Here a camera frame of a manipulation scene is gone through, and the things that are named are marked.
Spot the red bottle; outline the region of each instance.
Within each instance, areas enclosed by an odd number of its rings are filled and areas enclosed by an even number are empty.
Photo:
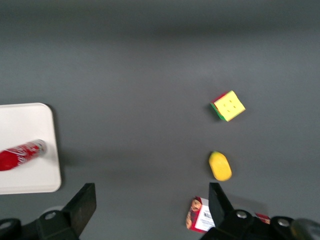
[[[13,169],[46,152],[46,143],[37,139],[0,152],[0,171]]]

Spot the gray table surface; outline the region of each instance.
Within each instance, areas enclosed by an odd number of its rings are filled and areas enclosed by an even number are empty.
[[[229,159],[234,206],[320,222],[318,1],[2,1],[0,104],[54,113],[62,186],[0,195],[27,224],[95,183],[81,239],[183,239]],[[233,90],[230,122],[209,102]]]

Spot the white tray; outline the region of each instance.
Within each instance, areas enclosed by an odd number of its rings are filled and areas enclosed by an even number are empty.
[[[51,109],[42,103],[0,105],[0,151],[36,139],[47,152],[0,171],[0,194],[48,193],[59,189],[61,174]]]

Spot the rubik's cube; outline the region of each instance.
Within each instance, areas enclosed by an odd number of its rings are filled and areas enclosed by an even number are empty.
[[[234,91],[229,91],[221,95],[210,102],[210,104],[218,116],[227,122],[246,110]]]

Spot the cardboard box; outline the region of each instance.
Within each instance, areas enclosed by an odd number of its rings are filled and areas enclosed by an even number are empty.
[[[207,199],[198,196],[192,199],[185,224],[187,229],[199,233],[206,233],[210,228],[215,227]]]

